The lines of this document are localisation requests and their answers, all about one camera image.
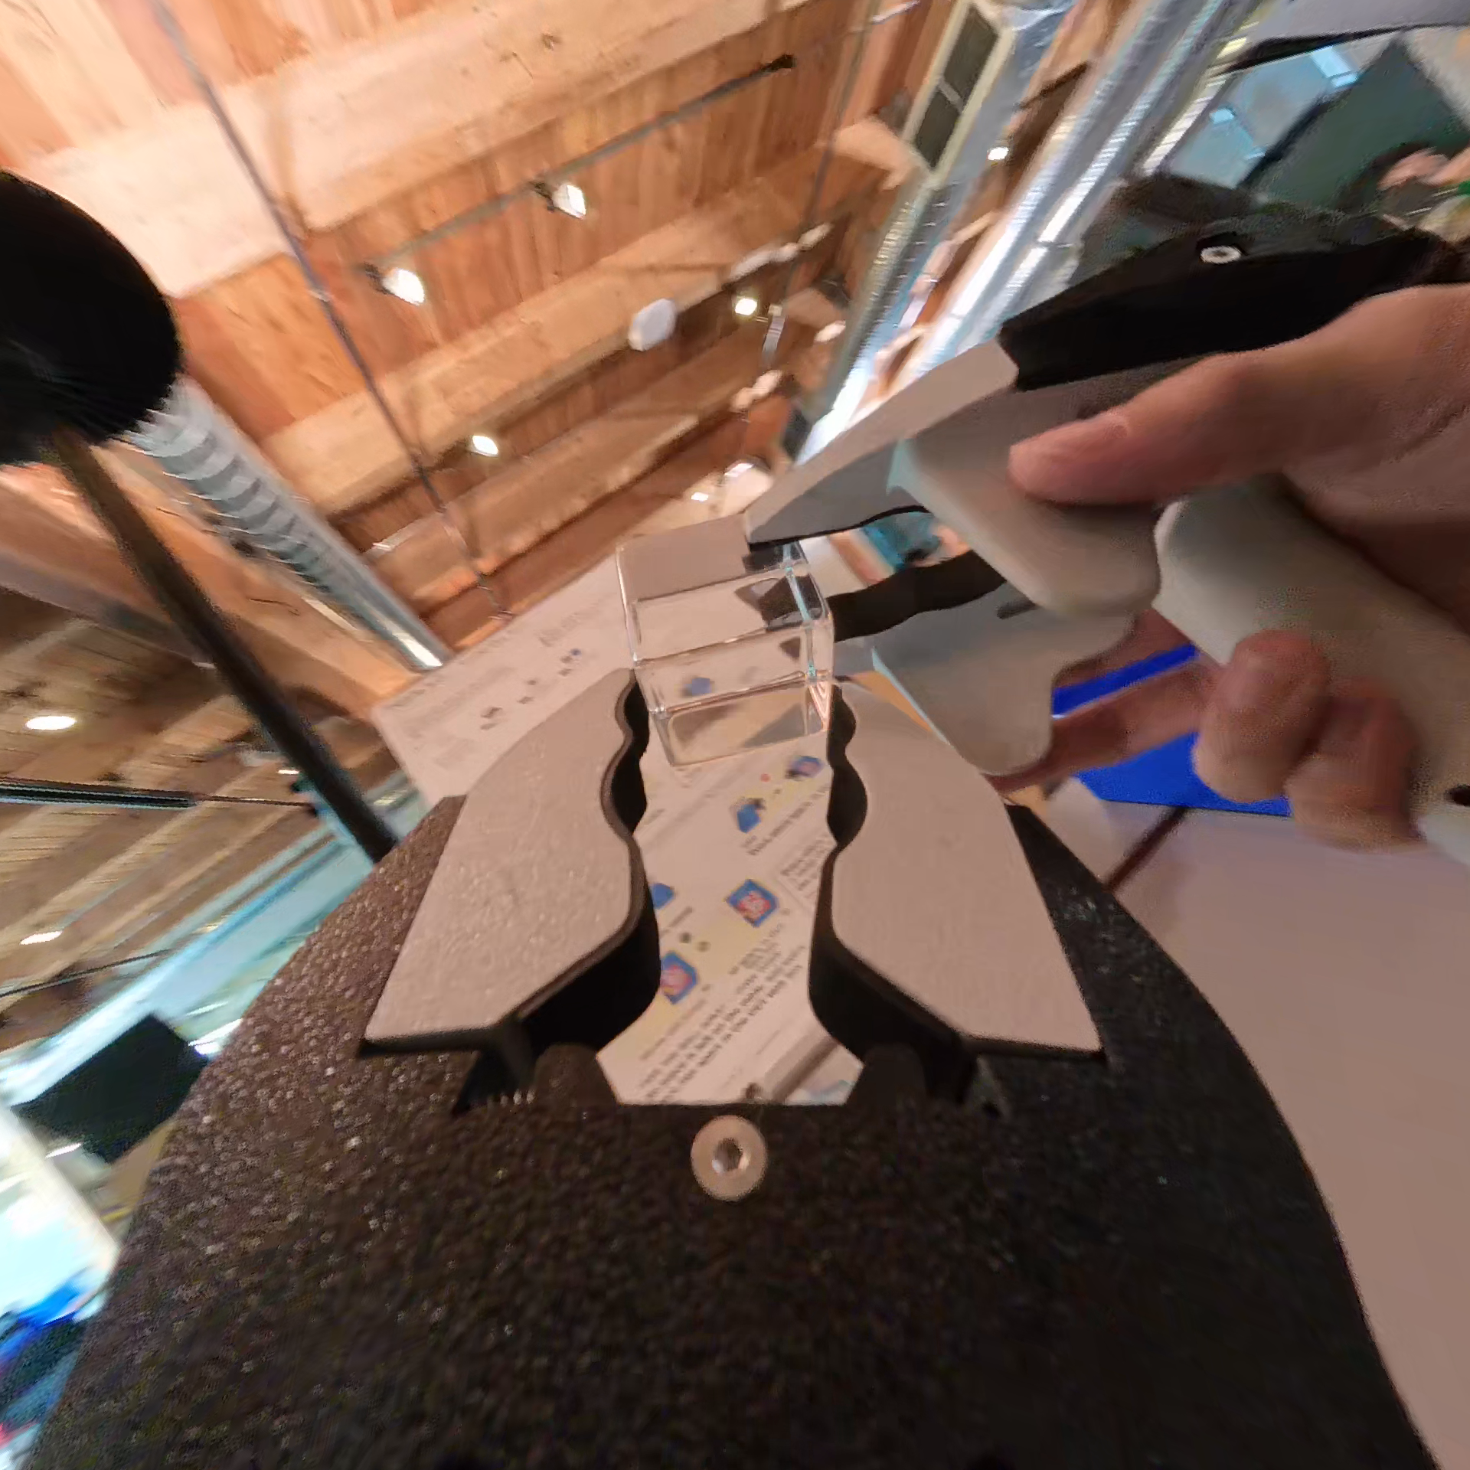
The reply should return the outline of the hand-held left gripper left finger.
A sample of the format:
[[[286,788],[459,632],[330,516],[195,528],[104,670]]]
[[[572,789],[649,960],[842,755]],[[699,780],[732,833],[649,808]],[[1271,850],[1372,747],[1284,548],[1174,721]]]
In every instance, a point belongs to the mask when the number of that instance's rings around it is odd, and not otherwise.
[[[370,1050],[606,1050],[649,1007],[645,738],[634,670],[610,670],[488,766],[367,1021]]]

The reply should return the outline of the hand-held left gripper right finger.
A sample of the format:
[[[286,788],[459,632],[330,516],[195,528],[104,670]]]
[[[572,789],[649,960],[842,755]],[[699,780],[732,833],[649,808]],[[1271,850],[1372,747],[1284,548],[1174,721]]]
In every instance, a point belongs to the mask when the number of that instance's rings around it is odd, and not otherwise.
[[[813,1007],[851,1056],[1094,1059],[1101,1030],[993,783],[870,686],[842,686]]]

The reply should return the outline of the white printed instruction sheet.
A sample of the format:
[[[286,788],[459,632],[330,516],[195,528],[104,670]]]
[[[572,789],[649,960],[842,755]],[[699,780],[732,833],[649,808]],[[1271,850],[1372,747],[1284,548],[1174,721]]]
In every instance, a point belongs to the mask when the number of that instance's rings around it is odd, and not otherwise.
[[[376,709],[424,808],[630,665],[615,560]],[[823,738],[670,766],[643,755],[634,833],[658,917],[658,1001],[601,1050],[630,1102],[843,1102],[860,1064],[808,1001],[821,870],[832,854]]]

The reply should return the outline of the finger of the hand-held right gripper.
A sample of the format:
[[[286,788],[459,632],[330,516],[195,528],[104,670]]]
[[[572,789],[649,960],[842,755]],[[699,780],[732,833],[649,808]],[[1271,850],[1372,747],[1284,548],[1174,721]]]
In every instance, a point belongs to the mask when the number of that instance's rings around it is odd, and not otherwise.
[[[794,544],[922,507],[965,537],[975,533],[985,552],[1023,548],[1017,509],[1000,509],[1007,489],[998,408],[1012,408],[1012,385],[1017,361],[1000,343],[937,361],[783,471],[744,509],[744,544]]]
[[[1057,679],[1117,650],[1140,614],[1050,614],[980,557],[908,565],[827,603],[842,670],[878,670],[980,775],[1034,772]]]

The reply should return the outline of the person's right hand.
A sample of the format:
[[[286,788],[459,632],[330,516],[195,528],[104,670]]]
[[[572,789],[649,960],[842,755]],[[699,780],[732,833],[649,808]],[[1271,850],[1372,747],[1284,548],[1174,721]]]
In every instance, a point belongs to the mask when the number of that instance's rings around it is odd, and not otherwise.
[[[1284,478],[1365,560],[1467,624],[1470,606],[1470,291],[1406,289],[1327,328],[1202,359],[1145,394],[1007,448],[1048,502],[1156,507],[1190,489]],[[1190,657],[1053,721],[1043,760],[1000,789],[1050,788],[1193,734],[1199,780],[1230,798],[1288,798],[1335,850],[1416,850],[1413,730],[1385,686],[1338,684],[1292,632],[1227,662]]]

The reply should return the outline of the black stand pole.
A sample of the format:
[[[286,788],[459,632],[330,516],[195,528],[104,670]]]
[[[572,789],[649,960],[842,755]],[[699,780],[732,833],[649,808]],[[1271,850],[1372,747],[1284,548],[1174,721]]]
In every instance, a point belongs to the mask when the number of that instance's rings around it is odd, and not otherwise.
[[[398,840],[370,808],[360,783],[342,772],[336,755],[296,713],[289,693],[255,657],[255,650],[217,614],[205,588],[174,560],[170,544],[134,509],[125,486],[104,471],[99,454],[79,431],[50,431],[47,455],[73,480],[89,516],[110,533],[131,574],[148,583],[157,606],[180,624],[180,635],[212,657],[221,684],[271,738],[271,747],[304,775],[315,793],[330,808],[342,833],[364,855],[384,861]]]

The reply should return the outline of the black round fuzzy cap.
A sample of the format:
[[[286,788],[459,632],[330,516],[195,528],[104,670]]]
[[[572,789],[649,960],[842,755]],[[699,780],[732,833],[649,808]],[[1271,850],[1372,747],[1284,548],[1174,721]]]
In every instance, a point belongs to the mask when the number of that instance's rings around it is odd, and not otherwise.
[[[0,460],[52,431],[134,431],[180,374],[180,339],[139,260],[73,201],[0,178]]]

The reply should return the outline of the silver spiral duct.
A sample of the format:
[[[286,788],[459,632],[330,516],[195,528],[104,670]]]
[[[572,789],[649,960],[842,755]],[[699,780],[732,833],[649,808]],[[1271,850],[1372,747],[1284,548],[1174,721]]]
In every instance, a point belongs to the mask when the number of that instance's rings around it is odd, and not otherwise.
[[[1062,107],[1000,224],[913,346],[901,383],[998,339],[1007,319],[1065,286],[1113,191],[1152,152],[1258,7],[1253,0],[1128,7],[1088,85]]]
[[[128,444],[170,478],[212,528],[255,560],[286,569],[322,608],[377,638],[402,665],[437,670],[453,657],[360,552],[268,465],[240,426],[195,383],[176,377]]]

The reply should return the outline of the clear acrylic cube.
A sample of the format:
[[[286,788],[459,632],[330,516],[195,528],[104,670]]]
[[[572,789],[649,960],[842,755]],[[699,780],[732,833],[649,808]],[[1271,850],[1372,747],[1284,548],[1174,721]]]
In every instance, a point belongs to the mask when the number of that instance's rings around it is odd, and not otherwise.
[[[827,734],[838,632],[799,544],[741,519],[639,537],[615,557],[628,643],[670,766]]]

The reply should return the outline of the blue plastic box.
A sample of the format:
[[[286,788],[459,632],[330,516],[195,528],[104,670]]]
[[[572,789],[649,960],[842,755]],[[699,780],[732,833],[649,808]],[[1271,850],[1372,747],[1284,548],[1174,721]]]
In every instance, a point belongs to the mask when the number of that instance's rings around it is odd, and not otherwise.
[[[1076,717],[1079,709],[1094,709],[1103,700],[1117,700],[1132,686],[1145,686],[1168,670],[1188,670],[1199,662],[1193,647],[1174,647],[1156,650],[1148,657],[1132,657],[1128,665],[1090,676],[1090,679],[1062,679],[1053,686],[1053,721]],[[1266,798],[1266,803],[1230,803],[1216,793],[1199,775],[1193,775],[1193,734],[1167,740],[1156,748],[1145,748],[1140,758],[1113,760],[1113,766],[1090,766],[1079,775],[1079,783],[1094,798],[1113,803],[1136,803],[1136,808],[1188,808],[1188,811],[1234,811],[1234,815],[1270,815],[1270,820],[1288,820],[1284,798]]]

